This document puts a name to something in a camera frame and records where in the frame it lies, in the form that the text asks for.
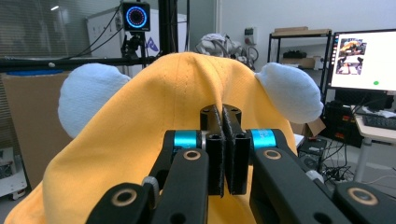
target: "monitor screen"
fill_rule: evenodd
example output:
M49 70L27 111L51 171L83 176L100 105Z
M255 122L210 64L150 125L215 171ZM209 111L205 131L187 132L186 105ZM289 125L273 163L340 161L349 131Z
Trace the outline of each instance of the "monitor screen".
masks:
M396 91L395 41L396 29L335 32L329 88Z

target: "light blue plush ear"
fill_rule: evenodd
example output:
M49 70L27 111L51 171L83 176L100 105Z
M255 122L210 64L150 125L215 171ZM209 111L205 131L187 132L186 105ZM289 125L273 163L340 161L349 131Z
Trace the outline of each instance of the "light blue plush ear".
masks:
M268 63L256 74L256 78L276 109L289 121L307 123L320 116L323 109L320 90L301 69Z
M75 138L96 112L130 80L110 65L88 63L73 70L61 87L58 116Z

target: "stuffed animal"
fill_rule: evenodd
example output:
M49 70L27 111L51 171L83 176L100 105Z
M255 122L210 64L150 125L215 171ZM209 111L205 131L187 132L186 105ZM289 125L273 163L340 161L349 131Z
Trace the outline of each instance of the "stuffed animal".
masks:
M278 63L254 74L236 60L186 52L161 57L133 79L113 66L82 65L59 101L60 121L74 140L6 223L85 223L108 189L142 182L167 130L199 130L199 111L221 111L222 104L241 109L243 129L280 129L294 153L290 121L312 121L323 107L309 75ZM209 197L208 223L254 223L251 173L246 195Z

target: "yellow cloth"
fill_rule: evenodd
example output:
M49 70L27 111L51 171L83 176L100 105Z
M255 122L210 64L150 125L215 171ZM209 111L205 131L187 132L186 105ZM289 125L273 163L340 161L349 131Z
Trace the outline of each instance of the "yellow cloth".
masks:
M198 130L200 109L213 104L219 111L222 104L240 108L243 129L282 130L295 152L289 122L247 67L231 59L171 54L144 69L99 110L51 161L42 183L6 223L84 223L108 189L142 182L166 130ZM249 193L225 191L223 198L209 197L208 223L254 223Z

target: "keyboard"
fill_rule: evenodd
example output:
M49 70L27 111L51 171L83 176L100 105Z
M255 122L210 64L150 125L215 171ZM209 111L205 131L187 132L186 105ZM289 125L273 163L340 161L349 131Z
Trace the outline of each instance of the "keyboard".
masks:
M363 123L366 126L391 129L396 131L396 119L387 119L384 117L363 115Z

